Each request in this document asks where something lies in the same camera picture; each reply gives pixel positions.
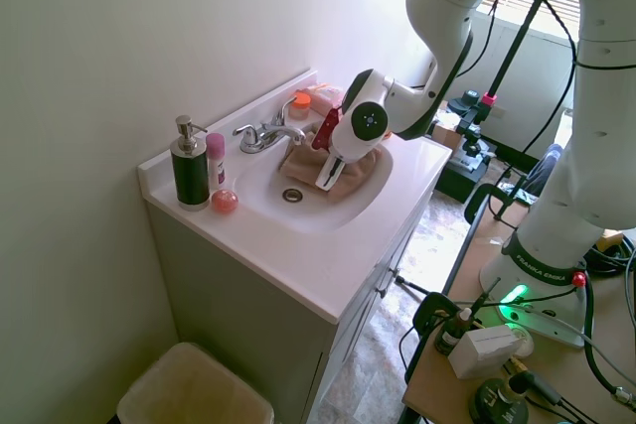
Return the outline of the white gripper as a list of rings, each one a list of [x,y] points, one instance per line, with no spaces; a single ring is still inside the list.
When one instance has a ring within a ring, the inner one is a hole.
[[[338,154],[330,153],[319,172],[315,186],[322,191],[330,191],[335,186],[345,166],[345,161]]]

